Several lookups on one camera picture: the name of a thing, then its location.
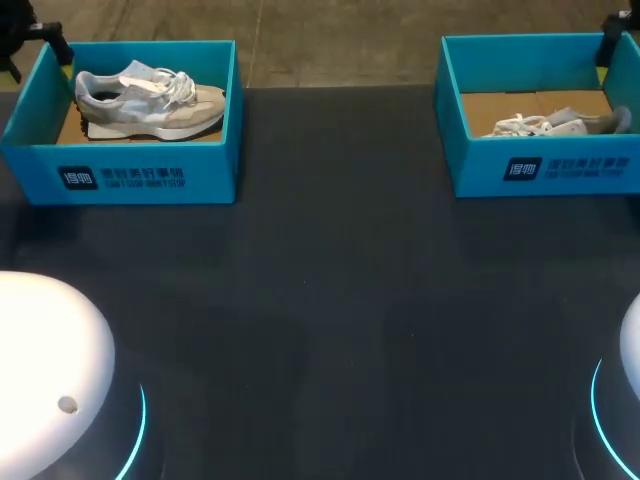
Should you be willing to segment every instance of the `glowing light ring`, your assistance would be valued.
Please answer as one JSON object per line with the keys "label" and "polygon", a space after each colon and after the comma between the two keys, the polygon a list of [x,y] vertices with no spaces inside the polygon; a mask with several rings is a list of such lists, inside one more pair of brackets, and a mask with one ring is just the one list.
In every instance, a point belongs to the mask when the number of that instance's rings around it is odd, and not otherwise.
{"label": "glowing light ring", "polygon": [[140,445],[142,444],[142,437],[144,436],[144,427],[147,423],[147,402],[144,398],[144,390],[142,389],[142,385],[140,385],[140,395],[142,396],[142,422],[140,423],[140,431],[138,432],[138,439],[136,440],[136,444],[131,450],[131,454],[129,455],[129,459],[127,463],[122,467],[122,471],[116,477],[116,480],[122,480],[124,476],[127,474],[131,465],[133,465],[133,461],[136,459],[136,455],[138,454],[138,450],[140,450]]}
{"label": "glowing light ring", "polygon": [[605,437],[604,432],[602,431],[602,427],[600,426],[600,421],[598,420],[598,413],[596,412],[596,393],[595,392],[596,392],[596,377],[598,375],[598,370],[600,370],[600,364],[601,363],[602,363],[602,359],[600,359],[600,361],[598,362],[598,366],[596,367],[596,371],[593,373],[593,379],[591,380],[591,413],[593,414],[593,421],[596,424],[596,428],[598,429],[598,433],[600,434],[600,438],[602,439],[602,443],[604,443],[604,446],[607,447],[607,450],[609,450],[609,453],[611,454],[613,459],[616,461],[616,463],[618,465],[620,465],[620,468],[622,468],[622,470],[624,470],[624,472],[627,475],[629,475],[629,477],[631,477],[633,480],[640,480],[640,478],[638,478],[631,471],[631,469],[629,469],[629,467],[627,467],[624,464],[622,459],[613,450],[613,447],[611,447],[611,444],[607,440],[607,437]]}

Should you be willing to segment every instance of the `gray sneaker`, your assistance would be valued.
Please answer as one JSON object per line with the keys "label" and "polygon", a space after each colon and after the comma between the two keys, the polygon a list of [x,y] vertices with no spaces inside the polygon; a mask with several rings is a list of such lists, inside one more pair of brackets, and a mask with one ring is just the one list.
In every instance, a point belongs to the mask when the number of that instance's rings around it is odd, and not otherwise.
{"label": "gray sneaker", "polygon": [[552,113],[545,120],[556,128],[582,123],[584,135],[627,133],[631,128],[631,111],[627,107],[618,107],[609,115],[589,116],[581,115],[571,107],[567,107]]}
{"label": "gray sneaker", "polygon": [[136,60],[117,75],[78,73],[76,102],[91,139],[153,135],[162,140],[203,132],[222,118],[226,104],[220,88]]}

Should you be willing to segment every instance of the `white dome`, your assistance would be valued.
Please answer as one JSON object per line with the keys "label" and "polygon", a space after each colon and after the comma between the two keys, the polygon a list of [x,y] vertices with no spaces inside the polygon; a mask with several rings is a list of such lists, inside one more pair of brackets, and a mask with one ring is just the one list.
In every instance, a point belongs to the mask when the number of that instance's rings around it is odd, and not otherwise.
{"label": "white dome", "polygon": [[29,479],[78,441],[114,361],[109,326],[87,297],[49,277],[0,272],[0,479]]}
{"label": "white dome", "polygon": [[620,329],[620,355],[627,379],[640,399],[640,295],[622,320]]}

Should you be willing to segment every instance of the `blue shoe box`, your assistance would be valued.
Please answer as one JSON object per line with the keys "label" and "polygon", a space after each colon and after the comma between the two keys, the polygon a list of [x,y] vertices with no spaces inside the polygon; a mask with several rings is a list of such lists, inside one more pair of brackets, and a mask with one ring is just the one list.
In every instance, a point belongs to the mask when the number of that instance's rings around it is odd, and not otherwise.
{"label": "blue shoe box", "polygon": [[640,192],[640,50],[627,33],[603,89],[612,108],[631,110],[634,133],[473,137],[463,108],[466,93],[599,89],[594,59],[601,39],[598,33],[442,39],[434,102],[457,197]]}
{"label": "blue shoe box", "polygon": [[243,92],[235,42],[74,43],[75,75],[113,75],[132,60],[186,72],[226,90],[220,141],[56,145],[73,101],[46,45],[18,99],[0,149],[33,205],[232,203]]}

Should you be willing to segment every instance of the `white sneaker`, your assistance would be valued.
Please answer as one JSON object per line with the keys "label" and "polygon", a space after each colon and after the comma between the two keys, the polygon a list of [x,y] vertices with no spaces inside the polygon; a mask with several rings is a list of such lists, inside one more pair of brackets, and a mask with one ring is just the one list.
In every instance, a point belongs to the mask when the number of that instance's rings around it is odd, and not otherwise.
{"label": "white sneaker", "polygon": [[80,72],[76,102],[91,139],[153,135],[183,140],[224,115],[224,90],[196,85],[184,72],[153,69],[136,60],[117,75]]}
{"label": "white sneaker", "polygon": [[618,107],[609,115],[588,116],[575,112],[570,107],[558,110],[548,117],[527,117],[517,114],[515,118],[500,120],[493,132],[485,137],[561,137],[626,133],[631,128],[631,112],[627,107]]}

